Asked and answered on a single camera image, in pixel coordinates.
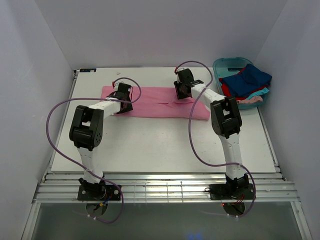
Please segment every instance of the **blue cloth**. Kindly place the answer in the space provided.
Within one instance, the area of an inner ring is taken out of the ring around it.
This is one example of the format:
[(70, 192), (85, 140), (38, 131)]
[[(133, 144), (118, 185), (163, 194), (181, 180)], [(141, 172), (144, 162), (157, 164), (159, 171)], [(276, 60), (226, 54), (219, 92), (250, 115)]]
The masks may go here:
[(264, 89), (251, 93), (246, 99), (252, 99), (255, 96), (262, 96), (264, 94), (267, 94), (268, 92), (269, 92), (269, 89), (265, 87)]
[(227, 85), (232, 96), (246, 98), (258, 88), (269, 86), (271, 79), (272, 76), (268, 73), (247, 64), (241, 72), (224, 77), (221, 82)]

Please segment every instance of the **navy blue cloth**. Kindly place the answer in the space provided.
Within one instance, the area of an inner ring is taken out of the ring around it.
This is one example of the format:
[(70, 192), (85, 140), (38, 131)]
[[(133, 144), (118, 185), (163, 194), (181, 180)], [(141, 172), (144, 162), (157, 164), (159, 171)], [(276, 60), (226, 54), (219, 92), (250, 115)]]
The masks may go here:
[(260, 71), (252, 64), (247, 64), (238, 74), (222, 78), (221, 82), (229, 88), (234, 97), (248, 97), (263, 86), (269, 86), (272, 76)]

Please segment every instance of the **pink cloth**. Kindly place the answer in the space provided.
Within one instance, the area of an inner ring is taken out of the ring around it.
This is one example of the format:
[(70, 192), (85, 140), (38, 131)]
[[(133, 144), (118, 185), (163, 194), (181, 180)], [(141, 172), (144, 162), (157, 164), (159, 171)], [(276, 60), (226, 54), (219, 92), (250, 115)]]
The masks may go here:
[[(106, 98), (114, 91), (112, 86), (102, 88), (101, 98)], [(176, 89), (174, 87), (141, 87), (140, 99), (133, 103), (133, 110), (118, 114), (117, 116), (138, 117), (138, 118), (189, 118), (191, 107), (195, 99), (188, 97), (177, 99)], [(139, 95), (137, 86), (133, 87), (132, 100)], [(210, 112), (205, 105), (198, 101), (192, 118), (199, 120), (208, 120)]]
[(261, 96), (253, 96), (251, 99), (238, 100), (236, 101), (238, 104), (254, 104), (256, 102), (262, 102), (263, 99)]

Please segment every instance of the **pile of clothes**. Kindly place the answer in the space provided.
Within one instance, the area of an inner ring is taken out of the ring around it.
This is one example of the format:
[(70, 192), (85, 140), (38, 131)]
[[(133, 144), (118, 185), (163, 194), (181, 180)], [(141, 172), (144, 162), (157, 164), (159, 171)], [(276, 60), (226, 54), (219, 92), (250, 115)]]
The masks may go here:
[(223, 94), (233, 96), (239, 104), (262, 102), (262, 96), (269, 92), (272, 76), (247, 64), (233, 76), (219, 78)]

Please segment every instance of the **teal basket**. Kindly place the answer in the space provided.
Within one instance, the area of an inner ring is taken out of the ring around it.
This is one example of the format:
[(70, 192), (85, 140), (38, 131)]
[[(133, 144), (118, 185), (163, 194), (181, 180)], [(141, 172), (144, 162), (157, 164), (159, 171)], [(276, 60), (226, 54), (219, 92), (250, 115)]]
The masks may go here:
[[(243, 57), (219, 58), (213, 63), (212, 67), (214, 71), (215, 82), (218, 87), (219, 93), (221, 95), (223, 95), (224, 93), (222, 91), (219, 79), (237, 74), (247, 64), (253, 65), (251, 61)], [(255, 103), (249, 103), (249, 104), (238, 104), (238, 107), (240, 110), (260, 107), (263, 104), (265, 104), (265, 102), (267, 101), (268, 94), (269, 93), (261, 96), (263, 99), (263, 101), (261, 102), (255, 102)]]

